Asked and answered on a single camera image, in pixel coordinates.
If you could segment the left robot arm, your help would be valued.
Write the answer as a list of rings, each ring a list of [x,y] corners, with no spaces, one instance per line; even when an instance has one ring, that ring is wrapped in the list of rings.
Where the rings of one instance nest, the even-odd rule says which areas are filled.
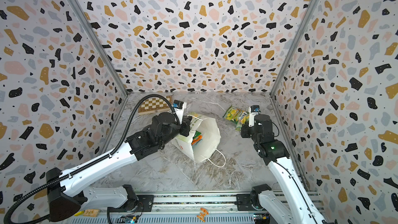
[[[91,184],[158,152],[178,135],[188,137],[191,121],[192,116],[175,117],[171,113],[160,113],[152,118],[150,125],[127,137],[116,152],[110,150],[101,157],[64,171],[58,168],[48,171],[49,221],[60,222],[92,207],[133,209],[138,198],[131,186],[95,190]]]

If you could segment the green teal snack packet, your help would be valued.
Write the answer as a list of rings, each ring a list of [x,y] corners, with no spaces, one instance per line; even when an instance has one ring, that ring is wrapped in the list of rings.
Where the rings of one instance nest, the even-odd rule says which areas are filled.
[[[235,129],[237,131],[240,131],[242,126],[248,121],[248,119],[249,119],[249,114],[246,111],[241,112],[240,115],[238,116]]]

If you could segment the white paper bag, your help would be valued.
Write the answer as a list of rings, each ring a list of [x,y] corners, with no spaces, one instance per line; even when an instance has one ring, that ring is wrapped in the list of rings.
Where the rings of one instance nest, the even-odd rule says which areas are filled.
[[[221,135],[216,120],[194,112],[189,113],[188,116],[192,118],[189,135],[187,137],[181,134],[176,136],[172,140],[172,144],[196,163],[209,161],[218,168],[224,167],[226,157],[217,149]],[[210,159],[214,152],[218,152],[222,156],[222,165],[217,165]]]

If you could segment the yellow green snack packet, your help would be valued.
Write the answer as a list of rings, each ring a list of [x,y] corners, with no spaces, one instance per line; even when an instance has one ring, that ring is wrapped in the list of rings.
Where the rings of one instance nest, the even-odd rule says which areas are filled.
[[[223,116],[223,119],[226,119],[228,121],[232,121],[234,123],[238,123],[239,120],[241,119],[241,117],[244,116],[245,114],[247,114],[246,111],[244,111],[244,110],[242,110],[240,108],[237,108],[235,106],[230,106],[226,110],[226,112],[225,112],[225,114]]]

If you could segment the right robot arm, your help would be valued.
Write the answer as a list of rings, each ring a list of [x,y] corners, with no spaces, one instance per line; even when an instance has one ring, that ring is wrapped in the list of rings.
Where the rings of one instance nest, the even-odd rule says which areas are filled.
[[[287,201],[283,204],[270,186],[263,184],[252,187],[252,205],[268,211],[278,224],[326,224],[300,182],[284,143],[275,139],[270,117],[250,113],[241,128],[241,137],[253,140],[255,152],[277,179]]]

